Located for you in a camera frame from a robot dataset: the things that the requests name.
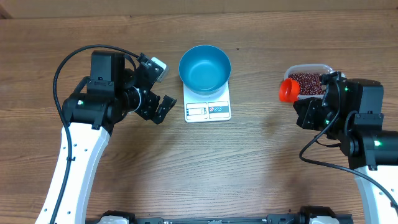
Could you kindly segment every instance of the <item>wooden tabletop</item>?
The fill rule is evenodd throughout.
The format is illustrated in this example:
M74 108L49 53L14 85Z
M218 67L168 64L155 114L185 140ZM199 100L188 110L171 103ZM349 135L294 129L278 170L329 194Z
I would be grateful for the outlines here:
M109 44L170 67L154 93L177 99L165 121L138 115L115 126L99 162L88 217L107 210L138 217L253 217L323 205L364 223L351 174L307 164L299 151L317 133L296 126L278 100L292 65L325 63L349 78L384 85L384 129L398 129L398 10L265 12L0 21L0 223L33 223L52 179L62 124L52 96L59 63L73 50ZM178 63L211 44L231 59L232 119L187 124ZM63 102L90 74L91 50L58 82ZM312 159L347 166L339 149Z

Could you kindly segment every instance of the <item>green light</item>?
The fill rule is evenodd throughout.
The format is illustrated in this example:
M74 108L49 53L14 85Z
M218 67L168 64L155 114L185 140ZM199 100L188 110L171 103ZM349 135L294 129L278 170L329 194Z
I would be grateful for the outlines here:
M379 141L376 140L376 141L374 142L374 145L375 145L375 146L381 146L381 142L379 142Z

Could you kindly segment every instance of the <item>red beans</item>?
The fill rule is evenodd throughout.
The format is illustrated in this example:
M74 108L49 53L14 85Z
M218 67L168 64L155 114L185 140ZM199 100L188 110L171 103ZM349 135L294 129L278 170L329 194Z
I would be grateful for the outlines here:
M322 84L318 73L293 73L289 78L300 85L300 95L322 95Z

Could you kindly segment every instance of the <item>red cup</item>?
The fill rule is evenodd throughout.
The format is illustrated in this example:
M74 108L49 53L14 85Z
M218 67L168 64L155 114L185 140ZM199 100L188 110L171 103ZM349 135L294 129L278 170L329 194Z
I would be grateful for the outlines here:
M286 78L279 88L279 100L287 103L294 103L298 100L300 85L296 80Z

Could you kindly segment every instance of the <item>transparent container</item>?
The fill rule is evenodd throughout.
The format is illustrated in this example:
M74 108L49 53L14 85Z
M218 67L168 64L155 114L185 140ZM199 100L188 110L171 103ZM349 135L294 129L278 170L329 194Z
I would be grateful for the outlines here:
M332 73L334 70L329 65L324 64L305 64L305 65L294 65L291 66L285 73L284 80L293 73ZM323 98L323 95L299 95L298 99L307 99L309 97Z

